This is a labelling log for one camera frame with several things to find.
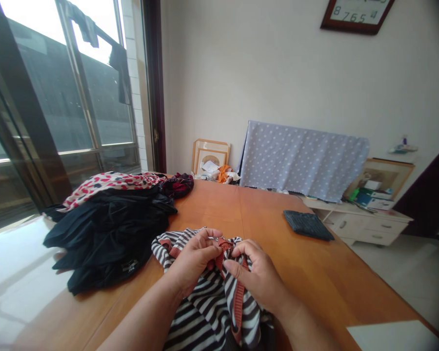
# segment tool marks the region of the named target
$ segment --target blue polka dot fabric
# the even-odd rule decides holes
[[[368,152],[367,138],[249,121],[240,185],[340,202]]]

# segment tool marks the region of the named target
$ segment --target white paper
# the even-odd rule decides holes
[[[220,167],[217,166],[216,164],[214,164],[212,161],[208,161],[204,165],[202,165],[202,168],[209,173],[213,173],[214,171],[216,171]]]
[[[238,175],[236,172],[226,172],[226,175],[231,176],[233,178],[233,181],[240,179],[240,175]]]
[[[347,329],[362,351],[439,351],[439,338],[418,320]]]

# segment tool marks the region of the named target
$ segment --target wall clock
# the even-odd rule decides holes
[[[330,0],[323,29],[375,35],[394,0]]]

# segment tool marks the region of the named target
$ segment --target polka dot cloth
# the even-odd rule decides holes
[[[361,173],[369,140],[249,121],[241,186],[286,189],[340,202]]]
[[[59,212],[65,213],[87,201],[100,191],[106,189],[150,189],[158,184],[161,179],[153,173],[142,173],[141,175],[126,175],[113,171],[101,173],[90,177],[83,182],[72,194],[63,202],[66,207]]]

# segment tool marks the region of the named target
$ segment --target striped shirt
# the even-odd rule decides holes
[[[153,241],[151,249],[164,272],[198,232],[191,229],[166,232]],[[252,262],[246,255],[231,257],[233,248],[242,239],[215,240],[223,248],[223,254],[208,264],[193,292],[182,300],[164,350],[274,349],[271,314],[223,267],[225,259],[233,259],[251,270]]]

